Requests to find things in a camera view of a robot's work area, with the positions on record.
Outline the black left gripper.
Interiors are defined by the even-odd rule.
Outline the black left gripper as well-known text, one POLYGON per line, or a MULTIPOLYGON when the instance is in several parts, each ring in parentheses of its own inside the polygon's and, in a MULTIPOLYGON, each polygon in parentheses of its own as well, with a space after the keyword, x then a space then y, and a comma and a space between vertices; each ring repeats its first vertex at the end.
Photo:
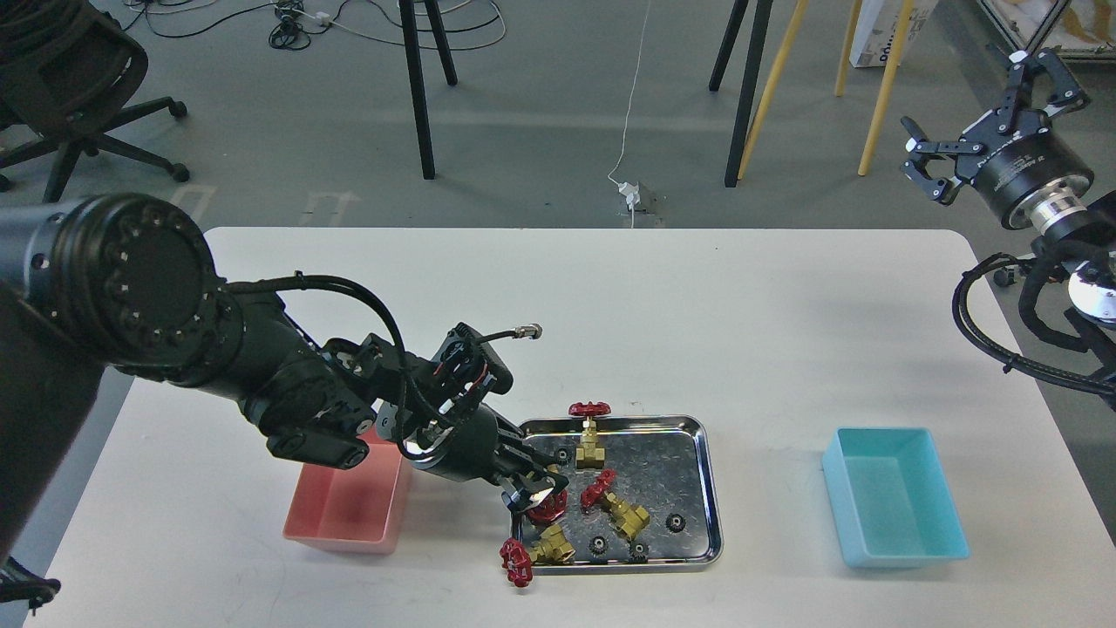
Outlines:
POLYGON ((410 464, 451 481, 483 480, 494 486, 502 482, 502 500, 513 514, 541 505, 568 485, 558 460, 528 446, 522 429, 485 403, 441 450, 410 464))

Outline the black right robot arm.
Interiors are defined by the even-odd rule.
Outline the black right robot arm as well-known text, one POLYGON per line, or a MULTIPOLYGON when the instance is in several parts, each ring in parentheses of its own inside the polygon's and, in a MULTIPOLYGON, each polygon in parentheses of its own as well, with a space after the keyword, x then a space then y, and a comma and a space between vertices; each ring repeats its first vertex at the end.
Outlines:
POLYGON ((959 331, 1004 371, 1021 371, 1060 388, 1089 393, 1113 405, 1113 194, 1083 203, 1093 171, 1058 138, 1054 119, 1081 110, 1089 97, 1052 49, 999 57, 1007 69, 1002 100, 961 132, 956 141, 930 141, 923 128, 908 131, 903 172, 929 199, 950 204, 965 184, 977 190, 1000 225, 1035 228, 1032 254, 995 253, 966 271, 952 297, 959 331), (993 276, 1022 287, 1017 313, 1041 342, 1069 352, 1091 352, 1100 368, 1091 374, 1037 363, 994 342, 969 309, 972 286, 993 276))

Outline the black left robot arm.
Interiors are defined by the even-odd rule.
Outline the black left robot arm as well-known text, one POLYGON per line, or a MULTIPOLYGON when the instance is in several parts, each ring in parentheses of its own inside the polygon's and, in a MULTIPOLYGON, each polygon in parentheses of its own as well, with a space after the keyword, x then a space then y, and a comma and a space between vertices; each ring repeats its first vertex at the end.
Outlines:
POLYGON ((423 472, 483 480, 514 515, 568 480, 492 410, 513 385, 492 335, 458 323, 405 349, 379 297, 339 276, 228 282, 196 222, 151 195, 3 211, 3 602, 60 583, 11 551, 87 421, 107 367, 234 400, 276 458, 355 468, 381 437, 423 472))

